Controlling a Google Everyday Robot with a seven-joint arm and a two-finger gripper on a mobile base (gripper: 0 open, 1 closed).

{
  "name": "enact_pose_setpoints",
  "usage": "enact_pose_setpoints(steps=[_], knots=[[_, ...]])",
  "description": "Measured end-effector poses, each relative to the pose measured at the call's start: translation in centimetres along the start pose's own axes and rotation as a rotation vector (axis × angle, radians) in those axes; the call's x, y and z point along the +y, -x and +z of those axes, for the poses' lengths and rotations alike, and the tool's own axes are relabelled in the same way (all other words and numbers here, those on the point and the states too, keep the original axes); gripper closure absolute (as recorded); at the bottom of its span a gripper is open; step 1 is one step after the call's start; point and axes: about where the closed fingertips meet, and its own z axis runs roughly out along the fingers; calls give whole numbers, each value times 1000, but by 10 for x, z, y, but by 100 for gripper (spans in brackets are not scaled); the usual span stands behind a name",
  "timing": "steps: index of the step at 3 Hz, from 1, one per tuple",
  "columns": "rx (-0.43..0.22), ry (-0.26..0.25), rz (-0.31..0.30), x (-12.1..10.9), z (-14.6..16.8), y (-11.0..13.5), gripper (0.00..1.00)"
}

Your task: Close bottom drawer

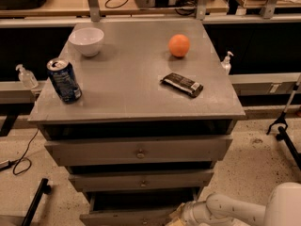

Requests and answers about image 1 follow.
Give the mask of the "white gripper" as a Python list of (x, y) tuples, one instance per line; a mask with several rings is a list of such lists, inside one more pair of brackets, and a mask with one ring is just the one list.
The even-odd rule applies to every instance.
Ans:
[(179, 207), (169, 215), (171, 221), (167, 226), (199, 226), (206, 219), (206, 204), (204, 202), (181, 203)]

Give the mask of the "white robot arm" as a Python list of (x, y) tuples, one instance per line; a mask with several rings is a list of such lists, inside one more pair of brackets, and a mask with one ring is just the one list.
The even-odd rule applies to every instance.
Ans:
[(266, 205), (211, 194), (205, 202), (182, 203), (166, 226), (232, 226), (235, 219), (248, 226), (301, 226), (301, 185), (276, 186)]

